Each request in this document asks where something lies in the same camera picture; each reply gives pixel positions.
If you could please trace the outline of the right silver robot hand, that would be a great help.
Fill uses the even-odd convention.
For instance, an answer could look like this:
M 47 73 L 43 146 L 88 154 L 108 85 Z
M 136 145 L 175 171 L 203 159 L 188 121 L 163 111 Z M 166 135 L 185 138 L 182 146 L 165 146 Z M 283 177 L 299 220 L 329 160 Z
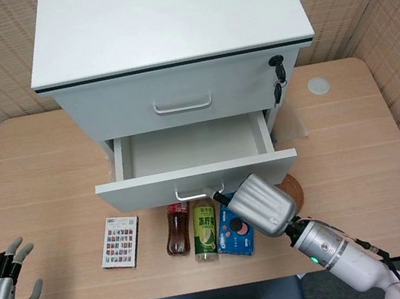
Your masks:
M 231 198 L 212 188 L 205 187 L 202 190 L 209 198 L 225 205 L 240 219 L 267 236 L 302 232 L 295 201 L 282 189 L 256 174 L 248 175 Z

